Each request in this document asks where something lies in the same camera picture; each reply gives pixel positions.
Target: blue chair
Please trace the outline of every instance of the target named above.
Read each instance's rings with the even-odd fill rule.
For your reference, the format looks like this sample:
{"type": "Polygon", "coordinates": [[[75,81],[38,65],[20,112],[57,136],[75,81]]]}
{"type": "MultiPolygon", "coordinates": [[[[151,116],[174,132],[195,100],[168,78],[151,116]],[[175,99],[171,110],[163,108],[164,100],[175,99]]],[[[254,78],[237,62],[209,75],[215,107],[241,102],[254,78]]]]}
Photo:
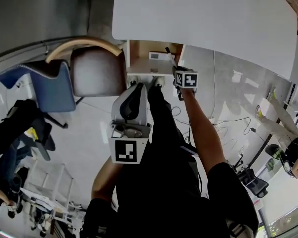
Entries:
{"type": "Polygon", "coordinates": [[[28,73],[31,76],[38,107],[44,113],[44,117],[61,128],[68,128],[66,123],[60,124],[48,114],[50,112],[70,112],[76,109],[66,61],[60,63],[59,74],[53,79],[18,66],[1,74],[0,82],[6,88],[11,89],[20,77],[28,73]]]}

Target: shelf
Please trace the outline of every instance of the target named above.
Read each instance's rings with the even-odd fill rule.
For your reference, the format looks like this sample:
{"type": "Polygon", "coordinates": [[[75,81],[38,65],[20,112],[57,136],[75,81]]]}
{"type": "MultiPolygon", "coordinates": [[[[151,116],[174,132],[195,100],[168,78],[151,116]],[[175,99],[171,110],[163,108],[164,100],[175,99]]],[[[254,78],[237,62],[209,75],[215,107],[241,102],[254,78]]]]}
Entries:
{"type": "Polygon", "coordinates": [[[127,40],[126,42],[126,68],[129,76],[172,76],[172,62],[169,60],[149,59],[149,52],[166,53],[169,47],[175,55],[178,64],[183,45],[170,42],[127,40]]]}
{"type": "Polygon", "coordinates": [[[172,63],[170,61],[138,58],[134,64],[127,68],[129,76],[172,76],[172,63]]]}

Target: black office chair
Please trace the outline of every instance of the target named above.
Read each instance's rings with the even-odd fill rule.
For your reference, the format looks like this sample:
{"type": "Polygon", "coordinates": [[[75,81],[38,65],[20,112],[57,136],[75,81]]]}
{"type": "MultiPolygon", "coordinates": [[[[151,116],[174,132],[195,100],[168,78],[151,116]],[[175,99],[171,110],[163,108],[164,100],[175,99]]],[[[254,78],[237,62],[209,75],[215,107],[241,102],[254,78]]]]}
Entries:
{"type": "Polygon", "coordinates": [[[37,147],[45,160],[50,160],[47,150],[54,151],[55,145],[50,136],[52,126],[45,122],[43,113],[33,100],[17,100],[9,110],[7,117],[0,123],[0,155],[20,138],[25,145],[37,147]],[[24,135],[29,128],[34,128],[37,139],[24,135]]]}
{"type": "Polygon", "coordinates": [[[268,183],[258,178],[253,169],[246,168],[237,173],[239,180],[258,198],[263,198],[267,195],[268,183]]]}

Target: shoe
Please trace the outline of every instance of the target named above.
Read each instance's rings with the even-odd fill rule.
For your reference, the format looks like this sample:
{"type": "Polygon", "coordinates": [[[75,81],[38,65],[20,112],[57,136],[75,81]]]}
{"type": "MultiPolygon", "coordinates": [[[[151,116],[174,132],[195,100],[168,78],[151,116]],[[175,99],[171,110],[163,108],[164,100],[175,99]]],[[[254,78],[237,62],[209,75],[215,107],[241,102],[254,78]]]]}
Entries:
{"type": "Polygon", "coordinates": [[[127,77],[128,88],[132,87],[134,85],[137,85],[139,82],[140,82],[140,79],[138,76],[128,76],[127,77]]]}
{"type": "Polygon", "coordinates": [[[256,107],[256,115],[255,115],[255,117],[257,119],[261,119],[261,118],[264,117],[264,115],[262,113],[262,110],[260,109],[260,106],[259,105],[256,107]]]}
{"type": "Polygon", "coordinates": [[[273,86],[270,89],[270,91],[266,97],[266,100],[268,100],[270,102],[272,100],[272,98],[276,98],[276,87],[275,86],[273,86]]]}
{"type": "Polygon", "coordinates": [[[163,76],[155,76],[153,78],[153,86],[160,87],[162,89],[165,85],[165,79],[163,76]]]}

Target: cable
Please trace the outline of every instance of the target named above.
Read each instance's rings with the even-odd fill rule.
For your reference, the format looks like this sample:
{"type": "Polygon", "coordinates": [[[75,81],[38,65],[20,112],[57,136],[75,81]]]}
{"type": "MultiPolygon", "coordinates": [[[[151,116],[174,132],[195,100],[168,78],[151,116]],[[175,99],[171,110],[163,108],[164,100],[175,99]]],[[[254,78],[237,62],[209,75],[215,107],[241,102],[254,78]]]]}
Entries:
{"type": "MultiPolygon", "coordinates": [[[[284,136],[286,136],[286,137],[289,138],[289,140],[290,140],[290,144],[293,143],[293,144],[295,144],[295,145],[298,146],[298,144],[297,144],[297,143],[294,143],[294,142],[290,139],[289,136],[287,136],[287,135],[284,135],[284,136]]],[[[281,146],[280,146],[280,142],[279,142],[279,141],[282,139],[282,137],[277,141],[277,146],[278,146],[278,148],[280,148],[281,151],[283,151],[283,150],[281,149],[281,146]]],[[[285,161],[285,162],[283,161],[283,158],[282,158],[280,152],[279,152],[278,154],[279,154],[279,160],[281,161],[281,163],[282,163],[282,165],[283,165],[283,168],[284,168],[285,172],[286,172],[287,174],[289,174],[289,176],[290,176],[291,178],[294,178],[294,175],[293,175],[293,173],[292,173],[292,170],[291,170],[291,169],[290,169],[290,170],[287,170],[287,169],[286,169],[286,167],[285,167],[285,162],[286,162],[286,161],[285,161]]]]}
{"type": "Polygon", "coordinates": [[[215,109],[215,50],[213,50],[213,110],[211,113],[211,118],[213,117],[215,109]]]}
{"type": "Polygon", "coordinates": [[[233,147],[232,147],[232,149],[231,149],[231,150],[233,150],[233,148],[235,147],[235,145],[236,145],[237,142],[238,142],[238,139],[236,139],[236,138],[233,138],[233,139],[231,139],[230,141],[226,142],[222,147],[225,147],[228,143],[230,143],[230,142],[233,141],[233,140],[236,140],[235,144],[233,145],[233,147]]]}
{"type": "Polygon", "coordinates": [[[242,121],[242,120],[247,119],[247,118],[249,118],[249,123],[248,123],[247,127],[245,128],[245,130],[244,130],[244,132],[243,132],[244,135],[247,135],[247,134],[251,131],[251,129],[249,129],[249,131],[248,131],[247,133],[245,133],[246,130],[247,130],[247,128],[249,127],[250,123],[252,122],[252,119],[251,119],[250,117],[244,117],[244,118],[242,118],[242,119],[238,119],[238,120],[225,120],[225,121],[221,121],[221,122],[219,122],[219,123],[217,123],[217,124],[212,124],[212,125],[213,125],[213,126],[216,126],[216,125],[222,124],[222,123],[224,123],[224,122],[242,121]]]}
{"type": "Polygon", "coordinates": [[[227,133],[228,133],[228,127],[226,127],[226,126],[225,126],[225,127],[220,127],[220,129],[217,130],[217,132],[219,132],[219,131],[221,131],[222,129],[225,129],[225,128],[227,129],[226,132],[225,132],[225,135],[224,135],[223,137],[221,137],[220,140],[222,140],[223,138],[226,137],[226,135],[227,135],[227,133]]]}
{"type": "Polygon", "coordinates": [[[200,192],[200,196],[202,196],[202,179],[201,179],[199,171],[198,171],[198,180],[200,182],[199,192],[200,192]]]}
{"type": "Polygon", "coordinates": [[[243,154],[243,153],[244,153],[244,152],[242,152],[242,149],[244,150],[245,147],[244,147],[244,146],[241,147],[241,149],[239,150],[239,153],[240,153],[240,154],[243,154]]]}
{"type": "Polygon", "coordinates": [[[260,137],[260,139],[263,140],[263,141],[265,142],[265,140],[262,139],[262,137],[256,132],[256,130],[255,130],[254,128],[251,128],[250,130],[251,130],[252,132],[256,133],[256,134],[260,137]]]}
{"type": "Polygon", "coordinates": [[[175,109],[175,108],[178,108],[178,109],[179,109],[179,113],[177,113],[176,115],[174,115],[174,114],[172,113],[173,117],[176,117],[176,116],[178,116],[179,114],[181,114],[181,109],[180,109],[180,107],[178,107],[178,106],[174,106],[174,107],[171,109],[171,112],[173,112],[173,109],[175,109]]]}
{"type": "MultiPolygon", "coordinates": [[[[189,122],[189,131],[191,131],[191,122],[189,122]]],[[[191,133],[189,133],[189,136],[188,136],[188,139],[189,139],[189,144],[191,144],[191,133]]]]}
{"type": "Polygon", "coordinates": [[[185,125],[189,125],[189,123],[187,123],[186,121],[180,121],[176,118],[174,118],[175,121],[179,122],[179,123],[182,123],[182,124],[185,124],[185,125]]]}

